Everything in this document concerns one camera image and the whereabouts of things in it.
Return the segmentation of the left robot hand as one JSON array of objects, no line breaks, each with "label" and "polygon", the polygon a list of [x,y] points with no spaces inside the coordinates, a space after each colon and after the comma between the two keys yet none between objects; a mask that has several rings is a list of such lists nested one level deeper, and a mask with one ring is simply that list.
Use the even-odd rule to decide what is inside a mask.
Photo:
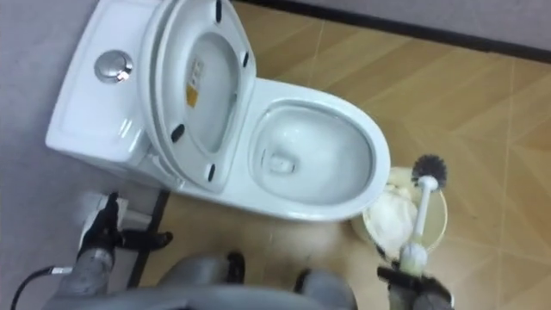
[{"label": "left robot hand", "polygon": [[118,228],[120,206],[118,192],[108,195],[104,208],[99,210],[89,228],[85,230],[77,255],[88,250],[103,249],[114,255],[115,248],[130,251],[157,251],[165,248],[174,239],[172,232],[148,232]]}]

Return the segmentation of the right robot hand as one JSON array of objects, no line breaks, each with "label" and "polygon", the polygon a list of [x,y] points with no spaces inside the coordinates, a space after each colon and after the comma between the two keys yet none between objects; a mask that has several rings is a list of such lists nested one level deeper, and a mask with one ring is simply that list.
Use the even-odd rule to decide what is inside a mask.
[{"label": "right robot hand", "polygon": [[414,276],[402,270],[380,266],[377,276],[387,284],[390,310],[454,310],[450,290],[435,277]]}]

